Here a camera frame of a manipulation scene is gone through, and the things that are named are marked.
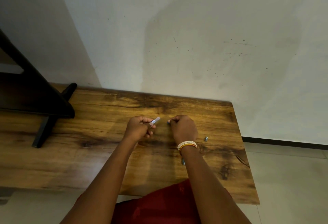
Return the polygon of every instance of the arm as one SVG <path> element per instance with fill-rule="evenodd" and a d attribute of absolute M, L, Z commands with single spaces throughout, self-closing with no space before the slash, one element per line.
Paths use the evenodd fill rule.
<path fill-rule="evenodd" d="M 197 139 L 196 125 L 188 116 L 178 115 L 170 121 L 170 125 L 177 145 Z M 203 224 L 251 224 L 213 174 L 197 148 L 185 146 L 181 149 L 181 155 L 186 163 L 197 210 Z"/>
<path fill-rule="evenodd" d="M 152 120 L 142 116 L 129 120 L 122 141 L 61 224 L 111 222 L 129 157 L 142 137 L 153 134 L 147 124 Z"/>

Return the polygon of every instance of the bracelet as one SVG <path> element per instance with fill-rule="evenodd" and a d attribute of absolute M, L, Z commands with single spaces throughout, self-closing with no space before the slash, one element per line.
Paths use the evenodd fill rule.
<path fill-rule="evenodd" d="M 196 147 L 197 148 L 197 144 L 195 143 L 195 142 L 193 142 L 193 141 L 191 141 L 191 140 L 188 140 L 188 141 L 184 141 L 184 142 L 182 142 L 182 143 L 180 143 L 179 145 L 178 145 L 178 151 L 179 151 L 179 153 L 181 154 L 181 149 L 184 147 L 184 146 L 187 146 L 187 145 L 191 145 L 191 146 L 194 146 L 194 147 Z"/>

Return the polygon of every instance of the wood grain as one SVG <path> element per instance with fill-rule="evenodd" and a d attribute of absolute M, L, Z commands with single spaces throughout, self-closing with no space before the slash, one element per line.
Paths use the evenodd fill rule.
<path fill-rule="evenodd" d="M 204 159 L 234 200 L 259 204 L 232 103 L 80 87 L 70 103 L 76 117 L 59 119 L 40 149 L 31 144 L 42 117 L 0 112 L 0 186 L 87 188 L 136 115 L 162 120 L 154 136 L 141 140 L 132 153 L 121 194 L 144 196 L 181 182 L 188 176 L 167 120 L 187 114 L 197 125 Z"/>

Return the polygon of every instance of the tiled floor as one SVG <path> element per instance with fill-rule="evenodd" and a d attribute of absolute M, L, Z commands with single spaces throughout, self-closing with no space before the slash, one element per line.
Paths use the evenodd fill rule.
<path fill-rule="evenodd" d="M 245 143 L 261 205 L 239 207 L 253 224 L 327 223 L 328 151 Z M 59 223 L 80 192 L 16 191 L 0 224 Z M 119 196 L 118 201 L 131 197 Z"/>

